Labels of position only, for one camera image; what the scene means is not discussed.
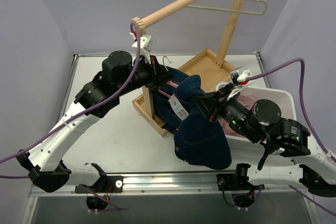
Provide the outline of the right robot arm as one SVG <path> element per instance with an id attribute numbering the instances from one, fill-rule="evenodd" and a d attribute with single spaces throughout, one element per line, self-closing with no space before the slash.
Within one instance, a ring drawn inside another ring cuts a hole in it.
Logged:
<path id="1" fill-rule="evenodd" d="M 335 162 L 323 153 L 310 131 L 293 119 L 283 118 L 280 107 L 260 99 L 251 109 L 230 97 L 233 84 L 196 96 L 195 103 L 211 123 L 224 119 L 229 127 L 264 147 L 258 165 L 237 164 L 233 180 L 224 189 L 252 190 L 264 184 L 305 186 L 313 195 L 335 197 Z"/>

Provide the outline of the pink pleated skirt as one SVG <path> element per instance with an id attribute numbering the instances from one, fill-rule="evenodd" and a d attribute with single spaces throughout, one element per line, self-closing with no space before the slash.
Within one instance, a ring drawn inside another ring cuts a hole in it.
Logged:
<path id="1" fill-rule="evenodd" d="M 253 104 L 256 102 L 256 99 L 254 99 L 252 96 L 248 95 L 240 95 L 237 99 L 237 101 L 242 104 L 247 110 L 250 110 L 251 107 L 253 106 Z M 244 137 L 242 135 L 240 135 L 239 133 L 235 132 L 234 130 L 232 130 L 228 123 L 223 119 L 220 118 L 218 120 L 218 122 L 220 123 L 221 127 L 223 128 L 223 131 L 225 133 L 226 136 L 234 136 L 234 137 Z"/>

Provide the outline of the pink hanger with metal hook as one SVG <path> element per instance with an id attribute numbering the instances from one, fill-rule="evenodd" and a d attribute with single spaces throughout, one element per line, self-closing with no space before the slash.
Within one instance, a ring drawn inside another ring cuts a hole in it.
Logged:
<path id="1" fill-rule="evenodd" d="M 164 69 L 169 72 L 169 68 L 166 65 L 166 61 L 168 63 L 172 63 L 171 60 L 168 58 L 168 56 L 163 56 L 162 58 L 162 64 Z M 162 94 L 163 96 L 170 98 L 173 94 L 173 92 L 179 87 L 179 84 L 172 79 L 169 80 L 164 86 L 160 87 L 158 89 L 158 93 Z"/>

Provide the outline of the dark blue denim skirt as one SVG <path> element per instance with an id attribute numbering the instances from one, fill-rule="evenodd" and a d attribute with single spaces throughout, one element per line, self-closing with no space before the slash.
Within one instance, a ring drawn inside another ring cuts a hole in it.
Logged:
<path id="1" fill-rule="evenodd" d="M 154 113 L 164 123 L 165 128 L 174 135 L 174 151 L 177 158 L 190 165 L 205 166 L 221 170 L 232 163 L 227 138 L 220 123 L 209 122 L 193 101 L 195 96 L 204 95 L 199 75 L 187 75 L 169 68 L 173 81 L 179 84 L 173 92 L 189 116 L 181 121 L 173 112 L 167 97 L 153 90 Z"/>

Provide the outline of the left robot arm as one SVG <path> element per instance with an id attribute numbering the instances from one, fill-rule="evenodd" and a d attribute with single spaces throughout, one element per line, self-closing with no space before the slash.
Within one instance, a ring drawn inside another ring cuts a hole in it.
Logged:
<path id="1" fill-rule="evenodd" d="M 133 59 L 126 51 L 112 52 L 48 136 L 16 159 L 28 170 L 31 182 L 47 193 L 68 184 L 102 191 L 108 185 L 108 176 L 98 164 L 73 167 L 63 162 L 63 156 L 88 128 L 119 105 L 122 95 L 141 87 L 158 89 L 172 78 L 156 56 L 146 62 L 144 56 Z"/>

